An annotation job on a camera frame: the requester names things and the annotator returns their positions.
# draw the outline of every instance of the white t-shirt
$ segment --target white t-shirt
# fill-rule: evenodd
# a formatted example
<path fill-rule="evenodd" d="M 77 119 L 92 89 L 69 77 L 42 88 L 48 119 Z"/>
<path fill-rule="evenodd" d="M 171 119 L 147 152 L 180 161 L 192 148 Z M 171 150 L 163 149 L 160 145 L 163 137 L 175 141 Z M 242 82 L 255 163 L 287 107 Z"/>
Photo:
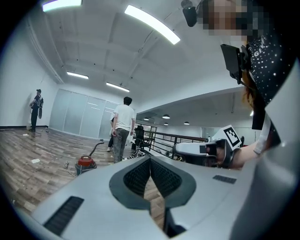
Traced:
<path fill-rule="evenodd" d="M 135 118 L 134 110 L 130 106 L 119 105 L 114 110 L 114 113 L 118 114 L 116 129 L 122 128 L 124 130 L 130 131 L 132 119 Z"/>

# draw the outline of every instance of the office chair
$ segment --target office chair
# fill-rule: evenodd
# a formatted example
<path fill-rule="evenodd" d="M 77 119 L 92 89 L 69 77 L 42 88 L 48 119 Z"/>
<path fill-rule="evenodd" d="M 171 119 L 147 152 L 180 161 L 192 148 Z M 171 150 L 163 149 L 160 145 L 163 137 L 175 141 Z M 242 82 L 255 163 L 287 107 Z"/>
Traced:
<path fill-rule="evenodd" d="M 143 151 L 144 148 L 150 147 L 150 144 L 144 141 L 144 128 L 142 126 L 137 126 L 135 129 L 135 136 L 135 144 L 141 151 Z"/>

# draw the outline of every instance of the black shirt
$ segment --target black shirt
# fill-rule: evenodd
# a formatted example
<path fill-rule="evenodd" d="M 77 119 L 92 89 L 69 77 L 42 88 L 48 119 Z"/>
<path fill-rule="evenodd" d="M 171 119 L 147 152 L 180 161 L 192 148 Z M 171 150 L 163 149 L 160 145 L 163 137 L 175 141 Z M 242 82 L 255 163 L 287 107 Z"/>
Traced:
<path fill-rule="evenodd" d="M 39 100 L 40 98 L 41 98 L 40 95 L 36 95 L 36 97 L 34 98 L 34 99 L 35 99 L 35 102 L 34 102 L 34 104 L 33 104 L 33 106 L 32 106 L 32 109 L 34 109 L 34 110 L 38 109 L 37 102 L 38 102 L 38 100 Z"/>

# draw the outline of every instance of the paper on floor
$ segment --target paper on floor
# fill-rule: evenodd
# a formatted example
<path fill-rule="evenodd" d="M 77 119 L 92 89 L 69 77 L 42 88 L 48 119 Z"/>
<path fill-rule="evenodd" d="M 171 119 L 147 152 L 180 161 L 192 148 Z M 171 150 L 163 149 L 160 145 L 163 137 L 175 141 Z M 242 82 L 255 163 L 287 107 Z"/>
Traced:
<path fill-rule="evenodd" d="M 38 163 L 38 162 L 40 162 L 40 160 L 39 159 L 34 159 L 34 160 L 31 160 L 31 162 L 32 163 Z"/>

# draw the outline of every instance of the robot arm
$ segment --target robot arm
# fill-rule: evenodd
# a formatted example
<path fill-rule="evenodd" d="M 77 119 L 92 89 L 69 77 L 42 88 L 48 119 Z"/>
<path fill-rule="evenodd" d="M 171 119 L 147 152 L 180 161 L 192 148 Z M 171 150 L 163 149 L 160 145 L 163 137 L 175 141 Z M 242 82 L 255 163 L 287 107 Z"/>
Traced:
<path fill-rule="evenodd" d="M 174 145 L 173 152 L 182 156 L 187 163 L 216 167 L 218 166 L 217 148 L 224 149 L 224 158 L 220 167 L 228 168 L 233 155 L 241 141 L 231 125 L 221 128 L 211 142 L 178 143 Z"/>

